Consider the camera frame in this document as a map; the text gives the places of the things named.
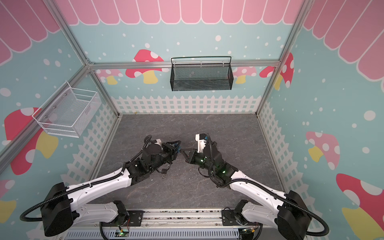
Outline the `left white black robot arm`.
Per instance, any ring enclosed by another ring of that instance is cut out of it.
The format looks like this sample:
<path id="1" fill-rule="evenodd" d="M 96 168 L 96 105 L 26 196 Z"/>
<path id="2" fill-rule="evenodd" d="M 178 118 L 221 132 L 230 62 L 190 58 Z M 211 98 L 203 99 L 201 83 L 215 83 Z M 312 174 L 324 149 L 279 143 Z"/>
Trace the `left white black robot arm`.
<path id="1" fill-rule="evenodd" d="M 165 173 L 180 151 L 181 141 L 160 143 L 148 141 L 142 150 L 118 170 L 82 184 L 54 185 L 40 205 L 44 235 L 53 237 L 82 223 L 113 223 L 122 226 L 129 213 L 121 201 L 104 205 L 91 202 L 119 189 L 125 189 L 148 179 L 153 172 Z"/>

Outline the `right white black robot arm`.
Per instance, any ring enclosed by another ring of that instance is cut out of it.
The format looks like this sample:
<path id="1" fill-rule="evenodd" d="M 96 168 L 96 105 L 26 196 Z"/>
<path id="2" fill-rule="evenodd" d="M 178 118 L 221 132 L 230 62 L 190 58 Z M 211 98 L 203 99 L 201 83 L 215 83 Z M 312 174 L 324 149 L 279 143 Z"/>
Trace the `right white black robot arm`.
<path id="1" fill-rule="evenodd" d="M 308 210 L 298 193 L 274 190 L 251 179 L 225 162 L 216 146 L 182 149 L 181 152 L 188 164 L 207 170 L 207 177 L 218 188 L 237 191 L 262 205 L 257 208 L 249 201 L 240 202 L 235 209 L 240 222 L 274 227 L 287 240 L 303 240 L 310 235 L 308 228 L 314 214 Z"/>

